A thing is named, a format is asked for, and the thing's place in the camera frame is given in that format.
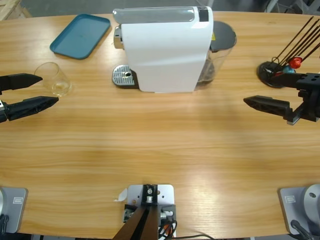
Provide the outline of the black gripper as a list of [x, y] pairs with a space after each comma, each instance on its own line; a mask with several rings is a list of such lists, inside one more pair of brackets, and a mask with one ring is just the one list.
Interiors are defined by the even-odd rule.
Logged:
[[283, 73], [271, 78], [272, 83], [299, 90], [302, 103], [293, 111], [290, 103], [267, 96], [250, 96], [243, 101], [251, 108], [288, 117], [287, 124], [294, 125], [300, 119], [317, 122], [320, 119], [320, 74], [319, 73]]
[[[42, 77], [29, 73], [4, 75], [0, 77], [0, 91], [28, 88], [42, 80]], [[0, 123], [37, 114], [58, 101], [58, 97], [52, 96], [37, 96], [12, 104], [0, 100]]]

